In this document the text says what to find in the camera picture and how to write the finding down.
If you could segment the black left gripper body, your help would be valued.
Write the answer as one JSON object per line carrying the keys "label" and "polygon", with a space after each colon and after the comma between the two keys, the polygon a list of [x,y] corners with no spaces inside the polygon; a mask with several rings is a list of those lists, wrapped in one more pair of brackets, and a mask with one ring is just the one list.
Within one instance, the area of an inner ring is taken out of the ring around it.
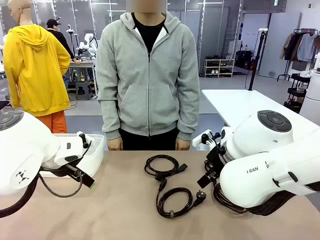
{"label": "black left gripper body", "polygon": [[69,176],[74,179],[80,179],[83,177],[82,171],[76,166],[75,163],[68,163],[57,169],[50,169],[50,168],[41,166],[39,170],[42,172],[50,172],[57,177]]}

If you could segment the person's right hand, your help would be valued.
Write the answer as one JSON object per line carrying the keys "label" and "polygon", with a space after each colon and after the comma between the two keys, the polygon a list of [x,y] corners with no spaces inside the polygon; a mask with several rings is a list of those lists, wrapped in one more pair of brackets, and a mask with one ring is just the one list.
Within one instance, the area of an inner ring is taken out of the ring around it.
{"label": "person's right hand", "polygon": [[122,151],[123,140],[121,137],[107,140],[107,148],[109,151]]}

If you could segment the person's left hand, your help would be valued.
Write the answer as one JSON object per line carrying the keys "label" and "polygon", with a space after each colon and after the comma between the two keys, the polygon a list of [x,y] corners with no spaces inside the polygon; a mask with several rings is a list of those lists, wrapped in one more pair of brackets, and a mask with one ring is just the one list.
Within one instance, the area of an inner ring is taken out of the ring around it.
{"label": "person's left hand", "polygon": [[191,141],[190,140],[183,140],[180,138],[177,138],[175,141],[175,150],[176,151],[188,151],[191,147]]}

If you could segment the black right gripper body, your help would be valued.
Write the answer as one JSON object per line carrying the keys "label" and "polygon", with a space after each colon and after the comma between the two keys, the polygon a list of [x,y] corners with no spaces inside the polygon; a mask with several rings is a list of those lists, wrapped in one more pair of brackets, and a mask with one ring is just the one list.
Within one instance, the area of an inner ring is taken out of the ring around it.
{"label": "black right gripper body", "polygon": [[215,146],[206,156],[204,161],[205,175],[210,180],[216,180],[220,177],[220,173],[226,164],[223,156],[226,153],[223,146]]}

